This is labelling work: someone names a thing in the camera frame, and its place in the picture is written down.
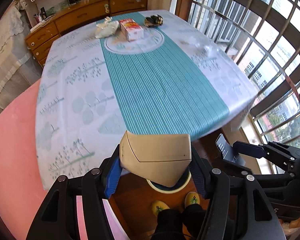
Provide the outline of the right yellow slipper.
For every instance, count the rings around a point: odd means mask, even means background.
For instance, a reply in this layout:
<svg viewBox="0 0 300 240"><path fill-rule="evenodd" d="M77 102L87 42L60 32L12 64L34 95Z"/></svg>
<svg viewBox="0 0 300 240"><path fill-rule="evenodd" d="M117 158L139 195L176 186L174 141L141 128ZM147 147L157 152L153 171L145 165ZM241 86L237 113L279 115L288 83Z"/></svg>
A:
<svg viewBox="0 0 300 240"><path fill-rule="evenodd" d="M189 192L185 197L184 205L188 207L193 204L200 204L200 197L196 192Z"/></svg>

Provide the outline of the metal window grille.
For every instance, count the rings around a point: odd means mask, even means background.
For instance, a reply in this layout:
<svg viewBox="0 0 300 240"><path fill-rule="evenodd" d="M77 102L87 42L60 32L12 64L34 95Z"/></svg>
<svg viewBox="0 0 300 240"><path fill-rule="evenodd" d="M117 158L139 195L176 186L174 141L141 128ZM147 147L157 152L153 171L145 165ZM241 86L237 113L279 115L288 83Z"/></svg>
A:
<svg viewBox="0 0 300 240"><path fill-rule="evenodd" d="M192 0L188 22L255 86L260 139L300 148L300 0Z"/></svg>

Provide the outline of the wooden dresser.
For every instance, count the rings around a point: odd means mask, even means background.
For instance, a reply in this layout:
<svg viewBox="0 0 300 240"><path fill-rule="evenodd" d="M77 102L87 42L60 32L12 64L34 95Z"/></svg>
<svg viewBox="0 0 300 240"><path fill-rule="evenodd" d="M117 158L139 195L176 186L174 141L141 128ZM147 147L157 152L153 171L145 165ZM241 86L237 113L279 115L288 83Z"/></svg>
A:
<svg viewBox="0 0 300 240"><path fill-rule="evenodd" d="M147 10L148 0L85 0L61 10L29 33L25 42L41 67L59 37L107 16Z"/></svg>

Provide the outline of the teal and white tablecloth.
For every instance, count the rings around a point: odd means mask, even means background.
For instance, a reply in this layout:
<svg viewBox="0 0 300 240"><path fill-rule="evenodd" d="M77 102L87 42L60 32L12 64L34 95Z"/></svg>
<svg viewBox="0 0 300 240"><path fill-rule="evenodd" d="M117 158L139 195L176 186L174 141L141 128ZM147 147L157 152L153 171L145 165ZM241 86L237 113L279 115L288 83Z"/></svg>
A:
<svg viewBox="0 0 300 240"><path fill-rule="evenodd" d="M186 21L157 14L163 24L136 41L96 38L91 23L53 42L36 105L45 190L100 166L126 131L197 140L250 111L257 89L238 65Z"/></svg>

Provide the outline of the white lace cover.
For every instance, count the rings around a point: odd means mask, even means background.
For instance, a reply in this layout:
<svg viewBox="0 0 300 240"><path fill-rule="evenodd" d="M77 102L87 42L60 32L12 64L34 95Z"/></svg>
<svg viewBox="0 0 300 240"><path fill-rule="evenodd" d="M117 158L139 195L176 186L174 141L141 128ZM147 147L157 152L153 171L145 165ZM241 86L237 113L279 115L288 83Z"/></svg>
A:
<svg viewBox="0 0 300 240"><path fill-rule="evenodd" d="M0 19L0 113L42 75L25 42L29 32L26 12L15 1Z"/></svg>

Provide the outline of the white crumpled plastic bag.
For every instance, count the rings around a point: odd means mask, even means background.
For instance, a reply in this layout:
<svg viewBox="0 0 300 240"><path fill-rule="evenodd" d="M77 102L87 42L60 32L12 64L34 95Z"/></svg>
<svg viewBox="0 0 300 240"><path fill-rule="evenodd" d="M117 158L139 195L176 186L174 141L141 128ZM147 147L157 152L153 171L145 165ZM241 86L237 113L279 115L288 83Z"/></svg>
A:
<svg viewBox="0 0 300 240"><path fill-rule="evenodd" d="M96 24L95 37L106 38L114 35L119 26L118 21L114 21L111 17L106 17L102 23Z"/></svg>

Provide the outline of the beige plastic box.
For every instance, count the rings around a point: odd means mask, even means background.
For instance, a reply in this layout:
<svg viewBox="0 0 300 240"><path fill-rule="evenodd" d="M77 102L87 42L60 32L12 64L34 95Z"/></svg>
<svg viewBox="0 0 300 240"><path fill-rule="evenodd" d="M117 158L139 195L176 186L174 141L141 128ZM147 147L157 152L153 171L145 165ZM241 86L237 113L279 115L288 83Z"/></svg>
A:
<svg viewBox="0 0 300 240"><path fill-rule="evenodd" d="M165 187L173 187L192 160L188 134L137 135L126 131L120 141L120 165Z"/></svg>

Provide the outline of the strawberry cartoon carton box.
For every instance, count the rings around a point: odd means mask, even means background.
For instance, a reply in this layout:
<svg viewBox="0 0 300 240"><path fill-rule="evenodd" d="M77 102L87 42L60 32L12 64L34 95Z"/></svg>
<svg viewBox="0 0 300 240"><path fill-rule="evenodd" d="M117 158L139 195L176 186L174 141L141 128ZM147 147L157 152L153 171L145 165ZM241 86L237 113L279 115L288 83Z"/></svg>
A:
<svg viewBox="0 0 300 240"><path fill-rule="evenodd" d="M132 18L119 20L120 29L127 41L135 41L144 37L144 29Z"/></svg>

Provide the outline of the pink bed cover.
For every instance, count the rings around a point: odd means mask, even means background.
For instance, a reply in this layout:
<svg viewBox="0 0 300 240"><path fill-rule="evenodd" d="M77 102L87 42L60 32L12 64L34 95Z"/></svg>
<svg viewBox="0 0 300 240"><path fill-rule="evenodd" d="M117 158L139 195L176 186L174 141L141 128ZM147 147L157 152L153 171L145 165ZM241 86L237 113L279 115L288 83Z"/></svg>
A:
<svg viewBox="0 0 300 240"><path fill-rule="evenodd" d="M15 239L25 239L44 200L35 120L37 81L0 113L0 218Z"/></svg>

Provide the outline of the black gold crumpled wrapper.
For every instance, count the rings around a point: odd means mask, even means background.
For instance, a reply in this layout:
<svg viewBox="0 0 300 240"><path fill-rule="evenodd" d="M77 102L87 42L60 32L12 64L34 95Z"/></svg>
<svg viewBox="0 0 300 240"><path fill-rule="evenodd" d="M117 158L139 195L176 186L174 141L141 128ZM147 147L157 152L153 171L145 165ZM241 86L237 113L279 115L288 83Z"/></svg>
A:
<svg viewBox="0 0 300 240"><path fill-rule="evenodd" d="M164 22L164 19L160 15L152 15L146 17L144 20L144 25L148 28L161 26Z"/></svg>

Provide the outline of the black Talon box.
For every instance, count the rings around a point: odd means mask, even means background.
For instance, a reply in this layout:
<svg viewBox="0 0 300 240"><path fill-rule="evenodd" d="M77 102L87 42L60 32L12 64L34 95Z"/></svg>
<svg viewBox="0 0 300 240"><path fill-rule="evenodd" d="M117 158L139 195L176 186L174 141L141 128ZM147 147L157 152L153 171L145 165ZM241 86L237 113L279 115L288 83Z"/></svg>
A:
<svg viewBox="0 0 300 240"><path fill-rule="evenodd" d="M226 141L222 133L216 140L216 146L224 161L227 161L231 164L245 166L245 160L240 156L239 153L234 152L232 146Z"/></svg>

